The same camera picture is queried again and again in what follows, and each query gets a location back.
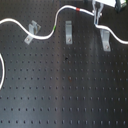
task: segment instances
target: metal post holder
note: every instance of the metal post holder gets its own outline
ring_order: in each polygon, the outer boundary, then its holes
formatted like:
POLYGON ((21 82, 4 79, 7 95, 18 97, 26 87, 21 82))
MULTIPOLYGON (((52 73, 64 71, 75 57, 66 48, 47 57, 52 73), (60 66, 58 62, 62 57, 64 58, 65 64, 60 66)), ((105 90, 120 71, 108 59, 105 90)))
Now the metal post holder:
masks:
POLYGON ((101 34, 101 40, 102 40, 104 51, 110 52, 111 51, 110 44, 109 44, 110 32, 107 30, 101 29, 100 34, 101 34))
MULTIPOLYGON (((99 24, 99 18, 102 15, 101 12, 104 8, 104 4, 100 3, 100 8, 98 9, 98 12, 97 12, 97 8, 96 8, 95 0, 92 0, 92 6, 93 6, 93 13, 94 13, 94 25, 99 24)), ((101 29, 100 34, 101 34, 101 40, 102 40, 102 45, 103 45, 104 51, 110 52, 111 51, 110 44, 109 44, 110 32, 107 30, 101 29)))
POLYGON ((66 21, 65 23, 66 32, 66 44, 72 44, 72 22, 66 21))
MULTIPOLYGON (((32 24, 29 24, 28 28, 29 28, 30 33, 32 33, 33 35, 36 35, 39 32, 39 30, 41 29, 41 26, 32 20, 32 24)), ((32 40, 33 40, 33 37, 28 35, 24 41, 26 44, 29 45, 32 42, 32 40)))

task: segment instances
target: metal bracket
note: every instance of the metal bracket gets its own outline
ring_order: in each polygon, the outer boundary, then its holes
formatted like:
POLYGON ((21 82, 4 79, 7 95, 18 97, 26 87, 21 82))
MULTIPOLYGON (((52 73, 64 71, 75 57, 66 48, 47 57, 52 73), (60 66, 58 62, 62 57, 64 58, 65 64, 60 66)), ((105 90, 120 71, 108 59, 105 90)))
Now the metal bracket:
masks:
MULTIPOLYGON (((33 35, 36 35, 39 32, 39 30, 41 29, 41 26, 32 20, 32 24, 29 24, 28 28, 29 28, 30 33, 32 33, 33 35)), ((29 45, 32 40, 33 40, 33 37, 28 35, 24 41, 25 41, 25 43, 27 43, 29 45)))
POLYGON ((102 10, 104 8, 104 4, 100 3, 100 8, 98 9, 98 13, 97 13, 97 8, 96 8, 96 1, 92 0, 92 6, 93 6, 93 13, 94 13, 94 24, 99 24, 99 18, 102 15, 102 10))
MULTIPOLYGON (((98 12, 97 12, 97 8, 96 8, 95 0, 92 0, 92 6, 93 6, 93 13, 94 13, 94 25, 99 24, 99 18, 102 15, 101 12, 104 8, 104 4, 100 3, 100 8, 98 9, 98 12)), ((104 51, 110 52, 111 51, 110 44, 109 44, 110 32, 107 30, 101 29, 100 34, 101 34, 101 40, 102 40, 102 45, 103 45, 104 51)))
POLYGON ((111 51, 111 47, 109 44, 110 32, 107 30, 101 29, 100 34, 101 34, 101 40, 102 40, 102 45, 103 45, 104 51, 110 52, 111 51))
POLYGON ((72 22, 66 21, 65 23, 66 32, 66 44, 72 44, 72 22))

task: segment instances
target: bolt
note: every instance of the bolt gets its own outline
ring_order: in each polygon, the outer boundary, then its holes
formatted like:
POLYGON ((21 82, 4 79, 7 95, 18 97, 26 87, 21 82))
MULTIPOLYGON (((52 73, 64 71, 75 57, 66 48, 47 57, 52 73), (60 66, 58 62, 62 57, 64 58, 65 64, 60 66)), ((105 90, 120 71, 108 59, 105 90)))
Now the bolt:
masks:
POLYGON ((71 42, 71 38, 68 38, 68 42, 71 42))
POLYGON ((106 45, 106 46, 105 46, 105 48, 108 50, 108 49, 109 49, 109 46, 108 46, 108 45, 106 45))
POLYGON ((27 41, 29 41, 29 38, 27 38, 27 41))

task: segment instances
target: white cable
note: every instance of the white cable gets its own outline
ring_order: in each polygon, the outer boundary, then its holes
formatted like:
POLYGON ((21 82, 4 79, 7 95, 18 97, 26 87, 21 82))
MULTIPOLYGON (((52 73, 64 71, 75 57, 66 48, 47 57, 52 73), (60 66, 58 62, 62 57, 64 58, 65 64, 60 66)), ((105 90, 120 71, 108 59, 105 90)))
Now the white cable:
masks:
POLYGON ((0 60, 1 60, 1 65, 2 65, 2 78, 1 78, 1 82, 0 82, 0 90, 1 90, 3 83, 4 83, 4 78, 5 78, 4 60, 3 60, 1 53, 0 53, 0 60))
POLYGON ((128 44, 128 41, 123 41, 123 40, 119 39, 109 27, 103 26, 103 25, 97 25, 97 24, 96 24, 95 26, 96 26, 96 28, 98 28, 98 29, 105 29, 105 30, 108 30, 108 31, 114 36, 114 38, 115 38, 117 41, 119 41, 120 43, 122 43, 122 44, 128 44))
POLYGON ((94 16, 94 14, 92 12, 89 12, 89 11, 87 11, 85 9, 80 9, 80 12, 84 12, 84 13, 87 13, 87 14, 89 14, 91 16, 94 16))
MULTIPOLYGON (((17 20, 15 20, 15 19, 11 19, 11 18, 3 19, 3 20, 0 21, 0 24, 5 23, 5 22, 14 22, 14 23, 16 23, 17 25, 19 25, 19 26, 20 26, 28 35, 30 35, 31 37, 33 37, 33 38, 35 38, 35 39, 39 39, 39 40, 45 40, 45 39, 49 39, 49 38, 53 35, 54 30, 55 30, 55 27, 56 27, 56 24, 57 24, 58 14, 59 14, 60 11, 62 11, 63 9, 66 9, 66 8, 76 10, 76 7, 70 6, 70 5, 65 5, 65 6, 61 7, 61 8, 57 11, 57 13, 56 13, 54 28, 53 28, 52 32, 51 32, 49 35, 47 35, 47 36, 36 36, 36 35, 31 34, 29 31, 27 31, 27 30, 26 30, 17 20)), ((91 13, 91 12, 89 12, 89 11, 86 11, 86 10, 84 10, 84 9, 81 9, 80 11, 81 11, 81 12, 84 12, 84 13, 87 13, 87 14, 89 14, 89 15, 93 15, 93 13, 91 13)))

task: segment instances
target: mounting base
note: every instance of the mounting base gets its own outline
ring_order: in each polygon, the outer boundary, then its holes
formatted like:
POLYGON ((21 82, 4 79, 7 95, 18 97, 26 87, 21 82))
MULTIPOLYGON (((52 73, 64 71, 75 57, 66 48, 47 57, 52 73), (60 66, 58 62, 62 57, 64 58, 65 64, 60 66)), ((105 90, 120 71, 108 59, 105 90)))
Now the mounting base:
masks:
POLYGON ((102 45, 103 45, 103 49, 105 52, 110 52, 111 51, 111 47, 109 44, 109 37, 110 37, 110 32, 107 30, 100 30, 100 34, 101 34, 101 40, 102 40, 102 45))
POLYGON ((72 44, 72 22, 71 21, 66 21, 65 32, 66 32, 66 44, 72 44))
MULTIPOLYGON (((38 25, 35 21, 32 21, 32 24, 29 24, 28 28, 30 33, 32 33, 33 35, 36 35, 41 29, 41 26, 38 25)), ((24 41, 26 44, 29 45, 32 42, 32 40, 33 40, 33 37, 28 35, 24 41)))

